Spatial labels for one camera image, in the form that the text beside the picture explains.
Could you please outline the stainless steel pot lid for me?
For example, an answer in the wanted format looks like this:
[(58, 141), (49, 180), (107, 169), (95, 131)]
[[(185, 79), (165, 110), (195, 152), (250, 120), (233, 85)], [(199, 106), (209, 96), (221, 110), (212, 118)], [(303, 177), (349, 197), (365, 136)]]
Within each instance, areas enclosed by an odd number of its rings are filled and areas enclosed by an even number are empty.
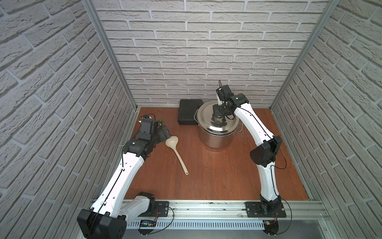
[(217, 102), (207, 102), (197, 111), (196, 120), (199, 126), (213, 135), (227, 135), (235, 132), (239, 125), (239, 118), (224, 116), (218, 110), (214, 111)]

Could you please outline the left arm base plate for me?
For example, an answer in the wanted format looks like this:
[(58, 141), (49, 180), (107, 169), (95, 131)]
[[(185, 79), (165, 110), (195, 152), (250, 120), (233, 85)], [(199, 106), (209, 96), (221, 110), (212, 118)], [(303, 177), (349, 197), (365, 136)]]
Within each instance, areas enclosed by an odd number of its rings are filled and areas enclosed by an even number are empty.
[(148, 210), (140, 215), (140, 217), (167, 217), (169, 211), (169, 201), (155, 201), (150, 203)]

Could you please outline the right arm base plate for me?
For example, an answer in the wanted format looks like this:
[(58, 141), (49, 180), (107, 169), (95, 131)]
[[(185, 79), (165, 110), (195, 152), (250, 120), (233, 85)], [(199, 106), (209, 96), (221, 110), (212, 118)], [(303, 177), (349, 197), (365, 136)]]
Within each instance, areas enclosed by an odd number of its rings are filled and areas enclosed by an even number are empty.
[(287, 214), (282, 203), (273, 205), (260, 201), (244, 203), (248, 218), (286, 218)]

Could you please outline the cream plastic ladle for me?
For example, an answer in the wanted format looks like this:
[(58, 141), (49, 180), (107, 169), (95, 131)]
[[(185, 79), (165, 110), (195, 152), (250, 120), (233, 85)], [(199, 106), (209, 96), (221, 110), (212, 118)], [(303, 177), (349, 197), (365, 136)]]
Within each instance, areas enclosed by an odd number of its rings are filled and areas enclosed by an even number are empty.
[(179, 160), (179, 162), (180, 162), (180, 164), (182, 166), (182, 169), (183, 169), (184, 173), (186, 175), (189, 175), (187, 167), (184, 164), (182, 157), (180, 156), (180, 154), (177, 151), (177, 144), (178, 144), (178, 142), (179, 142), (179, 139), (178, 139), (177, 136), (171, 136), (170, 138), (168, 138), (166, 140), (166, 146), (171, 148), (174, 151), (174, 153), (176, 154), (176, 156), (177, 156), (177, 158), (178, 158), (178, 160)]

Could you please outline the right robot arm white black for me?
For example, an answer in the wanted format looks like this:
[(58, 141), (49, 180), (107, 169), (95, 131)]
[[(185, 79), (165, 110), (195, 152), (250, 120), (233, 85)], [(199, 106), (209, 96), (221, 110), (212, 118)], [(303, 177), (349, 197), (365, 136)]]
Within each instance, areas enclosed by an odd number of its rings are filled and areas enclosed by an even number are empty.
[(250, 151), (250, 158), (257, 165), (260, 176), (261, 204), (258, 212), (268, 216), (283, 205), (275, 176), (276, 156), (281, 147), (282, 138), (275, 136), (267, 129), (243, 94), (234, 95), (231, 92), (216, 94), (218, 104), (214, 105), (214, 113), (218, 116), (238, 117), (255, 141), (256, 148)]

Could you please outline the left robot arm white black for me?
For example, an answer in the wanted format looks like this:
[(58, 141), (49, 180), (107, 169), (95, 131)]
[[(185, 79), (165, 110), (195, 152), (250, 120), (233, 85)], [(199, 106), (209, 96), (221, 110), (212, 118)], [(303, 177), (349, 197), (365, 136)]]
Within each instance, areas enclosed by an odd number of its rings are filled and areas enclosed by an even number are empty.
[(142, 214), (157, 215), (155, 196), (140, 192), (127, 204), (121, 206), (136, 173), (150, 156), (155, 146), (170, 138), (165, 125), (153, 127), (144, 124), (138, 138), (131, 138), (123, 147), (120, 163), (111, 180), (89, 209), (82, 209), (77, 222), (86, 239), (121, 239), (127, 225)]

